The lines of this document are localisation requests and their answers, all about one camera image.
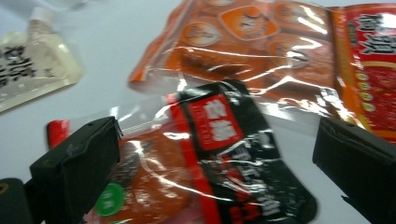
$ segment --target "transparent plastic wrapper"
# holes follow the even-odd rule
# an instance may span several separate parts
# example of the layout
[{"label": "transparent plastic wrapper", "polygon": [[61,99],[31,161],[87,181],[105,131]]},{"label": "transparent plastic wrapper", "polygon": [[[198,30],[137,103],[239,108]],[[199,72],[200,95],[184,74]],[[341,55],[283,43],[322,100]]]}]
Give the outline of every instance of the transparent plastic wrapper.
[{"label": "transparent plastic wrapper", "polygon": [[79,64],[51,23],[51,12],[37,7],[26,33],[0,37],[0,112],[81,79]]},{"label": "transparent plastic wrapper", "polygon": [[[393,128],[375,131],[379,125],[371,124],[378,123],[383,117],[378,113],[385,111],[394,118],[392,91],[381,97],[393,104],[386,106],[388,110],[378,106],[377,113],[369,113],[375,109],[367,102],[366,92],[362,96],[366,100],[352,100],[359,97],[356,89],[367,85],[346,85],[355,68],[375,74],[371,80],[394,78],[389,72],[395,64],[395,29],[390,25],[394,8],[394,4],[326,8],[286,0],[185,0],[171,14],[162,35],[148,46],[129,80],[156,83],[172,77],[194,86],[235,78],[247,85],[258,102],[276,107],[279,114],[288,112],[288,119],[296,123],[303,123],[293,116],[301,111],[337,117],[395,142]],[[349,36],[359,33],[362,25],[382,27],[386,36],[374,31]],[[387,44],[388,58],[374,50]],[[376,63],[363,62],[366,58],[359,52],[364,48]],[[388,70],[371,72],[378,68],[373,64],[381,62]]]},{"label": "transparent plastic wrapper", "polygon": [[[85,221],[307,223],[315,217],[316,199],[283,162],[272,129],[242,82],[207,84],[156,103],[158,110],[148,109],[154,113],[140,104],[107,113],[117,115],[124,133],[121,160]],[[128,127],[128,119],[141,124]],[[68,135],[71,124],[83,120],[67,121],[68,128],[51,122],[49,141],[52,133]]]}]

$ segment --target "white cap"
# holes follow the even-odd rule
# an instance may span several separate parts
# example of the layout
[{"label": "white cap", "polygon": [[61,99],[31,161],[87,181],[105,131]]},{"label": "white cap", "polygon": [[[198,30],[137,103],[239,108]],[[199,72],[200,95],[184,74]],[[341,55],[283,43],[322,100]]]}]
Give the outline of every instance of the white cap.
[{"label": "white cap", "polygon": [[31,21],[43,21],[49,27],[52,27],[53,13],[44,7],[35,7],[30,17]]}]

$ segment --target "green circular label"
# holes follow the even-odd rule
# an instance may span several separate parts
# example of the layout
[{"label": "green circular label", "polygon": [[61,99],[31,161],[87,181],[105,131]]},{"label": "green circular label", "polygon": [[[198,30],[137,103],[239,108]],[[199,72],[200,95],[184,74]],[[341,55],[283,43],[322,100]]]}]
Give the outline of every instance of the green circular label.
[{"label": "green circular label", "polygon": [[116,183],[109,183],[95,204],[95,211],[101,217],[110,217],[120,211],[124,203],[124,190]]}]

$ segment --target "white table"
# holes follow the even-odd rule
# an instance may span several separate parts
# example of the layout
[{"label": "white table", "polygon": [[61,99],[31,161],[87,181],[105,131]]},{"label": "white table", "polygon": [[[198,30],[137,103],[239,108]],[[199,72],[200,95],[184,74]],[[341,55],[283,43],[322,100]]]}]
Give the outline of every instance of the white table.
[{"label": "white table", "polygon": [[[373,1],[316,0],[315,3],[330,7]],[[24,182],[30,179],[29,165],[48,150],[45,126],[49,121],[81,118],[173,91],[165,86],[136,91],[128,85],[127,77],[179,2],[91,0],[83,7],[58,11],[55,31],[82,65],[84,77],[77,85],[0,114],[0,179],[17,177]],[[24,31],[35,6],[43,6],[42,1],[25,0],[23,4],[1,1],[0,35]],[[318,215],[313,223],[368,223],[341,199],[342,191],[312,163],[318,119],[310,120],[306,127],[282,119],[269,120],[286,163],[318,199]]]}]

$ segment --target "red square label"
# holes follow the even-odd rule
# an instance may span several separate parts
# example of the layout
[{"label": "red square label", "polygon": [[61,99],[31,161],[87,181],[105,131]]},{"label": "red square label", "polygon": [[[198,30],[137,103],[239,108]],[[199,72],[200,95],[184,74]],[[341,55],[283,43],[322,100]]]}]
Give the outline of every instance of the red square label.
[{"label": "red square label", "polygon": [[215,95],[188,106],[202,149],[226,147],[243,138],[243,133],[223,95]]}]

